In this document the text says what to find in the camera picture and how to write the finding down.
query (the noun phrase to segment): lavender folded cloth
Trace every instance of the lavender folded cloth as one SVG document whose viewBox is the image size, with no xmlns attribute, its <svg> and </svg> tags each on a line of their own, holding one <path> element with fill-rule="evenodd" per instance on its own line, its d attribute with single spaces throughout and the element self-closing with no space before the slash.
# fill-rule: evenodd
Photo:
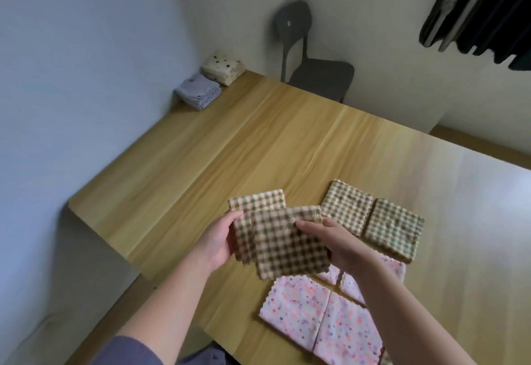
<svg viewBox="0 0 531 365">
<path fill-rule="evenodd" d="M 222 93 L 222 89 L 218 83 L 196 73 L 184 80 L 175 92 L 188 105 L 202 111 Z"/>
</svg>

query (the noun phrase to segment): wooden table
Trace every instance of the wooden table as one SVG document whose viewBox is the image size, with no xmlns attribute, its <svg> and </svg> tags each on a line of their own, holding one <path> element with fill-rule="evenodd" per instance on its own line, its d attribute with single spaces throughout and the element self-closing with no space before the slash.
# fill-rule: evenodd
<svg viewBox="0 0 531 365">
<path fill-rule="evenodd" d="M 160 282 L 233 196 L 319 204 L 341 179 L 426 218 L 406 286 L 481 365 L 531 357 L 531 172 L 247 72 L 165 116 L 69 207 Z M 233 258 L 196 320 L 243 364 L 315 361 L 261 322 L 271 283 Z"/>
</svg>

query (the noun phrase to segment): right hand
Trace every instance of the right hand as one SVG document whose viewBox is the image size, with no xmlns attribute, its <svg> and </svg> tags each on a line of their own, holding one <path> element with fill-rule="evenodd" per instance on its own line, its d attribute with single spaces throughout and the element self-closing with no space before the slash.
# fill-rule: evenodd
<svg viewBox="0 0 531 365">
<path fill-rule="evenodd" d="M 334 219 L 323 217 L 323 223 L 297 221 L 297 228 L 319 238 L 332 252 L 332 264 L 352 273 L 357 265 L 371 256 L 372 249 L 348 232 Z"/>
</svg>

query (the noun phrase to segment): pink floral cloth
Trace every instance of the pink floral cloth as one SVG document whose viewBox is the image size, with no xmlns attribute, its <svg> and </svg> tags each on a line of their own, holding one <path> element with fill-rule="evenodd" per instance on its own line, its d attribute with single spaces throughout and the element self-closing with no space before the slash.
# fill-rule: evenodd
<svg viewBox="0 0 531 365">
<path fill-rule="evenodd" d="M 402 263 L 401 261 L 397 261 L 393 258 L 390 258 L 389 256 L 386 256 L 385 254 L 379 254 L 379 255 L 380 255 L 380 259 L 382 259 L 382 261 L 391 270 L 395 272 L 396 276 L 400 279 L 400 281 L 404 282 L 404 277 L 406 276 L 405 263 Z M 341 284 L 339 285 L 339 289 L 342 290 L 342 292 L 347 294 L 349 297 L 354 298 L 356 301 L 361 302 L 363 305 L 365 305 L 365 300 L 363 299 L 360 288 L 358 287 L 356 280 L 354 280 L 353 276 L 351 276 L 350 274 L 343 273 L 343 276 L 341 278 Z"/>
<path fill-rule="evenodd" d="M 377 365 L 381 351 L 368 310 L 333 292 L 313 353 L 329 365 Z"/>
<path fill-rule="evenodd" d="M 320 279 L 323 279 L 324 281 L 328 281 L 330 284 L 335 285 L 337 283 L 337 280 L 339 279 L 340 272 L 340 269 L 338 269 L 334 265 L 330 265 L 327 272 L 316 274 L 316 276 Z"/>
<path fill-rule="evenodd" d="M 329 297 L 329 289 L 306 276 L 279 277 L 260 309 L 260 317 L 312 351 Z"/>
</svg>

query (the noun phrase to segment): gray sleeve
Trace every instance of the gray sleeve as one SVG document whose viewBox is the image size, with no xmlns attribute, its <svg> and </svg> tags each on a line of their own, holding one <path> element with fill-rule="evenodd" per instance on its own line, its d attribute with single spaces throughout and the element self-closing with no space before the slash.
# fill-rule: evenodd
<svg viewBox="0 0 531 365">
<path fill-rule="evenodd" d="M 147 346 L 131 337 L 116 336 L 92 359 L 90 365 L 163 365 Z"/>
</svg>

